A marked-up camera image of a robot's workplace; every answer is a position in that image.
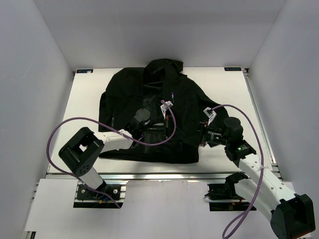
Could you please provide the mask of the black jacket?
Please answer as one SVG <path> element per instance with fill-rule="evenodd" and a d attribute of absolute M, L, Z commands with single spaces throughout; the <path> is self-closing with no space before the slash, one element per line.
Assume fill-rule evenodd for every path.
<path fill-rule="evenodd" d="M 199 161 L 198 144 L 201 122 L 207 121 L 206 108 L 213 108 L 216 117 L 212 127 L 222 128 L 228 112 L 211 100 L 190 78 L 183 74 L 183 63 L 158 59 L 146 67 L 127 67 L 110 80 L 99 103 L 99 131 L 123 129 L 139 109 L 151 113 L 151 122 L 162 122 L 162 101 L 171 101 L 176 131 L 166 143 L 158 146 L 138 144 L 127 150 L 112 150 L 101 158 L 143 162 L 191 164 Z M 144 143 L 159 143 L 164 137 L 151 133 L 142 137 Z"/>

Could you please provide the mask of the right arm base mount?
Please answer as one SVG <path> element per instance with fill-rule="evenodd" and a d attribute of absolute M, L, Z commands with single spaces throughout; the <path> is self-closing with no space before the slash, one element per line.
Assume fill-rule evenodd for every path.
<path fill-rule="evenodd" d="M 242 172 L 236 172 L 226 177 L 223 184 L 209 184 L 208 192 L 204 195 L 209 199 L 209 210 L 211 212 L 243 212 L 250 205 L 244 198 L 235 193 L 235 183 L 248 176 Z"/>

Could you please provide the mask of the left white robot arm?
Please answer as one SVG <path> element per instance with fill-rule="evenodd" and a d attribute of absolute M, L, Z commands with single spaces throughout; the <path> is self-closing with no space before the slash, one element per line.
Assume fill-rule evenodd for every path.
<path fill-rule="evenodd" d="M 134 143 L 158 146 L 168 142 L 176 131 L 176 120 L 171 114 L 174 128 L 169 138 L 159 143 L 141 142 L 143 129 L 151 121 L 150 112 L 139 109 L 124 129 L 108 132 L 93 132 L 88 127 L 79 129 L 60 149 L 58 155 L 73 175 L 88 187 L 88 193 L 95 199 L 104 196 L 106 183 L 93 167 L 102 152 L 130 149 Z"/>

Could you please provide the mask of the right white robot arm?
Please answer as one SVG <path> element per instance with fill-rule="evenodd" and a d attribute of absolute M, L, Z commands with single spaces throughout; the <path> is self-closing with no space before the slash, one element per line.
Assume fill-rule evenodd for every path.
<path fill-rule="evenodd" d="M 226 177 L 222 186 L 210 190 L 210 200 L 242 198 L 270 222 L 279 239 L 298 239 L 316 229 L 311 198 L 286 186 L 270 169 L 262 165 L 256 150 L 243 138 L 239 119 L 228 117 L 222 129 L 204 124 L 200 145 L 223 145 L 227 158 L 239 172 Z"/>

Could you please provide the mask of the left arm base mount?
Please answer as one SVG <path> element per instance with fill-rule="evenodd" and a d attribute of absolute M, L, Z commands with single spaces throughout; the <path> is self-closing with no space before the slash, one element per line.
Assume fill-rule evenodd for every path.
<path fill-rule="evenodd" d="M 76 188 L 73 208 L 82 209 L 120 209 L 123 205 L 126 185 L 106 184 L 103 194 L 93 192 L 79 183 Z"/>

